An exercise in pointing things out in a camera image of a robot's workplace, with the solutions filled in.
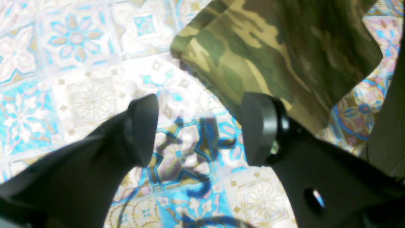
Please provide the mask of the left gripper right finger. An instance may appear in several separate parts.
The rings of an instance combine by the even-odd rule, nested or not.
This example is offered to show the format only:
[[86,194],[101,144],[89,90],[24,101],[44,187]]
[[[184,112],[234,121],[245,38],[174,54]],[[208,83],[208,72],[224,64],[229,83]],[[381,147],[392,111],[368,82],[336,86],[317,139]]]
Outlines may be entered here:
[[272,168],[298,227],[404,227],[404,185],[313,136],[278,98],[245,93],[241,126],[248,165]]

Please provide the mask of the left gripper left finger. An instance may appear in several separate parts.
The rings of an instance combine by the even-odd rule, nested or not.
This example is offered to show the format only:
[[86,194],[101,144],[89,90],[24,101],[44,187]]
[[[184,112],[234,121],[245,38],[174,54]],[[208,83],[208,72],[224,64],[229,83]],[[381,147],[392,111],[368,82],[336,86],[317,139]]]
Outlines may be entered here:
[[102,228],[124,177],[149,165],[157,122],[157,96],[134,99],[84,139],[1,184],[1,227]]

